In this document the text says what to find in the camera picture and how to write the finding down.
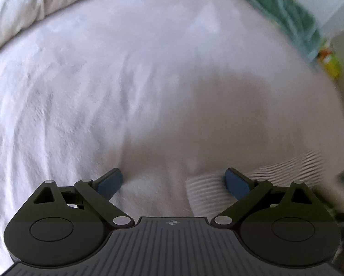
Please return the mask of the grey striped long-sleeve shirt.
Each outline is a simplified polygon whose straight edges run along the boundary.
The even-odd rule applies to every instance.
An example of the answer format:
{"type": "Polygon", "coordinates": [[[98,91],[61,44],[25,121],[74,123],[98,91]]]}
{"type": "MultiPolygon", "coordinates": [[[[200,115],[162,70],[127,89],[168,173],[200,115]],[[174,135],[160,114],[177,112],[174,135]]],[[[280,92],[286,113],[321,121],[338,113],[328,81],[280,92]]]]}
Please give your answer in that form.
{"type": "MultiPolygon", "coordinates": [[[[308,187],[320,184],[324,170],[322,156],[309,151],[290,160],[264,166],[247,174],[253,180],[270,181],[275,186],[290,186],[294,181],[308,187]]],[[[223,175],[194,176],[186,181],[186,193],[193,215],[213,217],[237,201],[227,189],[223,175]]]]}

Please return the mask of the beige bed sheet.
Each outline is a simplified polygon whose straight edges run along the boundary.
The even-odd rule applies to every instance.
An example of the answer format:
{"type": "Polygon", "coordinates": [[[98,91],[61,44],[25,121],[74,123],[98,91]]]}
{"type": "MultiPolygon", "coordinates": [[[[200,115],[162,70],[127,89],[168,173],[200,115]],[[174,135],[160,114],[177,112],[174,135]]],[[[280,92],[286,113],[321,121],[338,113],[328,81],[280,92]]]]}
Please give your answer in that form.
{"type": "Polygon", "coordinates": [[[5,226],[47,179],[119,168],[127,214],[191,216],[188,178],[307,151],[340,191],[337,87],[246,0],[81,0],[0,49],[0,274],[5,226]]]}

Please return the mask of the yellow cartoon pillow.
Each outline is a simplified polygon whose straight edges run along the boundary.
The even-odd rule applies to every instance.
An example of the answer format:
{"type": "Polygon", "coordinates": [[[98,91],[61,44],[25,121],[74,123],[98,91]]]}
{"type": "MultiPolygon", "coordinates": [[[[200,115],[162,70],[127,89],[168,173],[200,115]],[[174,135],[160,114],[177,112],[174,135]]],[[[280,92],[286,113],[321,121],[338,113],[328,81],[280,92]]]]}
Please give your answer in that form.
{"type": "MultiPolygon", "coordinates": [[[[270,22],[273,23],[273,25],[279,29],[277,24],[275,24],[272,21],[270,21],[270,22]]],[[[333,47],[332,47],[330,41],[327,40],[327,38],[324,36],[323,36],[323,38],[324,38],[324,42],[322,44],[322,47],[320,48],[320,52],[318,53],[317,58],[313,62],[309,62],[309,63],[318,63],[318,65],[321,66],[321,68],[323,68],[323,70],[325,72],[327,72],[329,77],[332,80],[336,81],[341,77],[341,74],[342,74],[341,64],[340,64],[340,61],[339,61],[335,51],[333,50],[333,47]]]]}

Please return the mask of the green fleece blanket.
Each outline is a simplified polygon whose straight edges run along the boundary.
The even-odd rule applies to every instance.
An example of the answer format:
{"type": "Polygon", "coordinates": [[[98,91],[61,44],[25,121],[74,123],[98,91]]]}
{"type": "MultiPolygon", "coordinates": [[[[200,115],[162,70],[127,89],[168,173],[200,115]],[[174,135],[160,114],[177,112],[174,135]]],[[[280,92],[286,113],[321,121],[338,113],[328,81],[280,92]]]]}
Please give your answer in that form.
{"type": "Polygon", "coordinates": [[[308,61],[313,62],[324,42],[314,16],[296,0],[247,0],[279,29],[308,61]]]}

